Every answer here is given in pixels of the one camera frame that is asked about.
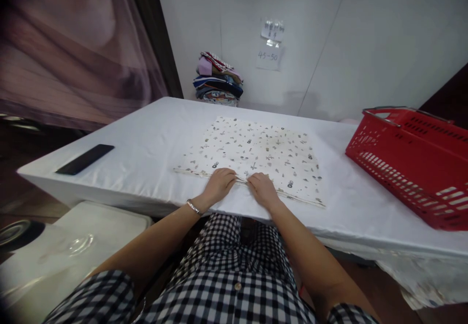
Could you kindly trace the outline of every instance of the checkered shorts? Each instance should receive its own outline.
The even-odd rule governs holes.
[[[136,323],[316,323],[297,293],[274,227],[257,223],[248,246],[240,217],[213,214],[160,297]],[[126,323],[135,310],[133,283],[119,270],[78,286],[46,323]],[[328,323],[377,322],[361,308],[340,304]]]

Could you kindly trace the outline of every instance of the white wall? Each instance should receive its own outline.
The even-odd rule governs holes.
[[[468,0],[161,0],[185,98],[200,51],[244,77],[241,106],[360,118],[419,107],[468,62]],[[255,68],[260,20],[283,19],[281,71]]]

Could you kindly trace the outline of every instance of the person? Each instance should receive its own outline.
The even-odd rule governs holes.
[[[229,193],[235,174],[217,169],[201,195],[98,266],[45,323],[128,323],[135,298],[200,215]],[[255,173],[248,185],[276,227],[256,223],[245,245],[241,217],[213,213],[159,298],[134,323],[378,323],[366,296],[278,198],[269,177]],[[315,310],[299,297],[278,232]]]

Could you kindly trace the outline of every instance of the folded clothing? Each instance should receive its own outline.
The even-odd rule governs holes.
[[[218,90],[211,90],[203,95],[203,100],[225,106],[237,107],[239,100],[234,95]]]
[[[229,75],[237,84],[242,84],[244,80],[233,66],[221,60],[218,56],[210,52],[201,52],[198,60],[197,72],[201,76],[211,76],[213,74]]]
[[[242,88],[234,82],[233,78],[227,75],[211,77],[198,76],[194,79],[194,86],[195,89],[197,89],[196,97],[198,97],[199,94],[198,90],[203,87],[210,87],[212,90],[227,91],[237,98],[240,98],[244,93]]]
[[[216,67],[221,72],[225,72],[234,68],[233,66],[224,62],[222,59],[220,59],[213,53],[201,52],[200,54],[204,56],[209,62],[213,64],[214,67]]]
[[[198,88],[198,89],[196,90],[195,96],[196,96],[196,98],[202,99],[202,98],[203,98],[203,95],[205,95],[205,94],[206,94],[207,92],[209,92],[209,91],[213,91],[213,88],[211,88],[211,87],[205,87],[205,86],[204,86],[204,87],[201,87],[201,88]]]
[[[213,68],[215,68],[213,64],[209,62],[204,56],[202,56],[198,60],[196,71],[201,76],[211,76],[213,74]]]

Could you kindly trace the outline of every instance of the red basket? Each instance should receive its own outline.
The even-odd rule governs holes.
[[[409,107],[363,114],[346,155],[431,227],[468,230],[468,131]]]

